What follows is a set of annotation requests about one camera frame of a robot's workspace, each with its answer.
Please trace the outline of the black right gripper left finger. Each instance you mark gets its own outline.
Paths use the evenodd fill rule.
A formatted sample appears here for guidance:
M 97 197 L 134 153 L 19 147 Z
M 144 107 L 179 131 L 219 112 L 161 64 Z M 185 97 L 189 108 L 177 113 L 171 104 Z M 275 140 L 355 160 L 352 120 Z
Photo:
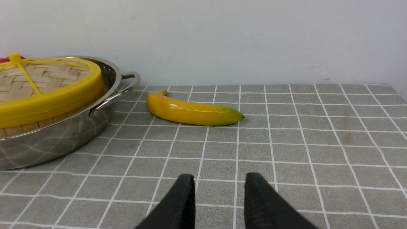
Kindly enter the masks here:
M 194 229 L 195 183 L 191 174 L 181 174 L 137 229 Z

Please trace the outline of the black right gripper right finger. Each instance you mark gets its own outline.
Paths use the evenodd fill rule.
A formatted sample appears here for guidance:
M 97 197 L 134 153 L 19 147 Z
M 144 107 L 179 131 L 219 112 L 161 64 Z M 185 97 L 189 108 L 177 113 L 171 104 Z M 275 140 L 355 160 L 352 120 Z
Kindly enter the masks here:
M 246 174 L 244 220 L 246 229 L 317 229 L 257 172 Z

